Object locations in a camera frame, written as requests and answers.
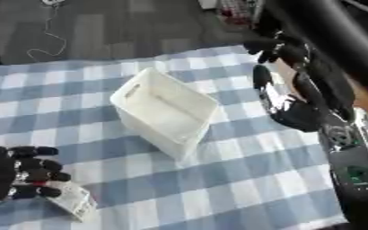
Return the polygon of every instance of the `floor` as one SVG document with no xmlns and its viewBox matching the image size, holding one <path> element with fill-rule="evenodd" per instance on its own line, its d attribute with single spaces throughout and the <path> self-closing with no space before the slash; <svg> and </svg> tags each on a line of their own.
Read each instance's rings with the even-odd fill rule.
<svg viewBox="0 0 368 230">
<path fill-rule="evenodd" d="M 55 15 L 40 0 L 0 0 L 0 55 L 6 64 L 31 63 L 29 49 L 55 54 L 63 42 L 43 34 Z M 162 53 L 239 44 L 214 12 L 197 0 L 66 0 L 50 32 L 67 40 L 58 57 L 33 51 L 39 61 L 148 58 Z"/>
</svg>

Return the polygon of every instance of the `robot finger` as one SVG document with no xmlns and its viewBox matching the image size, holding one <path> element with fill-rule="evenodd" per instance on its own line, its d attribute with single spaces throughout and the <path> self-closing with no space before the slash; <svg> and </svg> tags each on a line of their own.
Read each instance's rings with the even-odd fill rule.
<svg viewBox="0 0 368 230">
<path fill-rule="evenodd" d="M 57 155 L 58 149 L 54 147 L 45 146 L 17 146 L 8 149 L 8 155 L 19 159 L 19 158 L 32 158 L 38 155 Z"/>
<path fill-rule="evenodd" d="M 60 172 L 63 169 L 63 165 L 51 161 L 36 158 L 26 158 L 15 161 L 15 170 L 17 172 L 23 172 L 32 169 L 44 168 L 50 170 L 51 172 Z"/>
<path fill-rule="evenodd" d="M 34 185 L 15 185 L 8 192 L 11 199 L 31 199 L 37 196 L 56 198 L 61 195 L 61 190 Z"/>
<path fill-rule="evenodd" d="M 46 169 L 36 169 L 16 173 L 14 184 L 43 182 L 43 181 L 70 181 L 71 175 L 64 172 L 51 172 Z"/>
</svg>

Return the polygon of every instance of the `white box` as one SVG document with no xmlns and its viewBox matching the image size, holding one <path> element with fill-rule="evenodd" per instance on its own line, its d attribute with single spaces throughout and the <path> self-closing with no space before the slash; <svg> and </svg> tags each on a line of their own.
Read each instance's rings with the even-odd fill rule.
<svg viewBox="0 0 368 230">
<path fill-rule="evenodd" d="M 131 78 L 110 101 L 127 128 L 179 162 L 196 150 L 218 106 L 153 68 Z"/>
</svg>

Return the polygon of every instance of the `cable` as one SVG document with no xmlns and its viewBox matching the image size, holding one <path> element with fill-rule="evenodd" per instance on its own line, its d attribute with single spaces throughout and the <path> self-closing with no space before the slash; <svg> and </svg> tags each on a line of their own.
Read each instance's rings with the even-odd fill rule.
<svg viewBox="0 0 368 230">
<path fill-rule="evenodd" d="M 360 4 L 360 3 L 357 3 L 356 1 L 354 0 L 342 0 L 348 4 L 351 4 L 352 6 L 354 6 L 355 8 L 361 10 L 361 11 L 364 11 L 366 13 L 368 13 L 368 6 L 365 5 L 365 4 Z"/>
<path fill-rule="evenodd" d="M 45 25 L 45 30 L 44 30 L 44 34 L 48 35 L 50 37 L 53 37 L 57 40 L 61 40 L 63 42 L 63 46 L 61 47 L 61 49 L 56 53 L 56 54 L 51 54 L 50 52 L 46 51 L 46 50 L 42 50 L 42 49 L 29 49 L 26 54 L 35 62 L 39 62 L 32 54 L 31 52 L 36 51 L 36 52 L 40 52 L 40 53 L 44 53 L 47 54 L 51 57 L 57 57 L 59 55 L 61 55 L 65 50 L 66 50 L 66 46 L 68 41 L 66 39 L 63 39 L 59 36 L 57 36 L 56 34 L 50 33 L 50 24 L 51 21 L 53 21 L 55 18 L 58 17 L 58 8 L 59 8 L 59 4 L 55 4 L 54 6 L 52 6 L 52 9 L 54 10 L 53 15 L 51 15 L 49 18 L 47 18 L 46 20 L 46 25 Z"/>
</svg>

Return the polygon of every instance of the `blue and white checkered tablecloth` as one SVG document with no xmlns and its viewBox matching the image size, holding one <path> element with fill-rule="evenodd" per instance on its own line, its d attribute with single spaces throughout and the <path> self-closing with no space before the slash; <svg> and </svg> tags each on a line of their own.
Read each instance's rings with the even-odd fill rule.
<svg viewBox="0 0 368 230">
<path fill-rule="evenodd" d="M 44 199 L 7 202 L 0 229 L 290 230 L 345 222 L 317 135 L 267 116 L 250 80 L 255 63 L 235 46 L 0 66 L 0 146 L 57 146 L 57 160 L 100 205 L 81 224 Z M 149 66 L 221 104 L 197 154 L 181 167 L 126 130 L 109 102 Z"/>
</svg>

